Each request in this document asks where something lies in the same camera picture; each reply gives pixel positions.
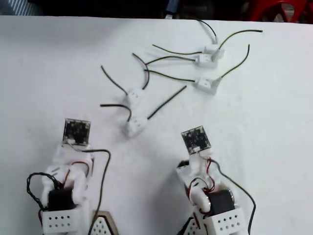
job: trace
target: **black circuit board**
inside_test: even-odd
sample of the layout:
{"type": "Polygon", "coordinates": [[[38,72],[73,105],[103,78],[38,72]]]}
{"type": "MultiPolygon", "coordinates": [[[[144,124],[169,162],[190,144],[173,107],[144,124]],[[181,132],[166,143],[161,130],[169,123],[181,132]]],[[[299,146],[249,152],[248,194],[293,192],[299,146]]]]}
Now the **black circuit board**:
{"type": "Polygon", "coordinates": [[[189,155],[200,152],[211,147],[203,126],[182,132],[181,134],[189,155]]]}
{"type": "Polygon", "coordinates": [[[71,144],[84,146],[88,145],[90,125],[90,121],[66,118],[63,133],[63,143],[69,143],[69,140],[71,140],[71,144]]]}

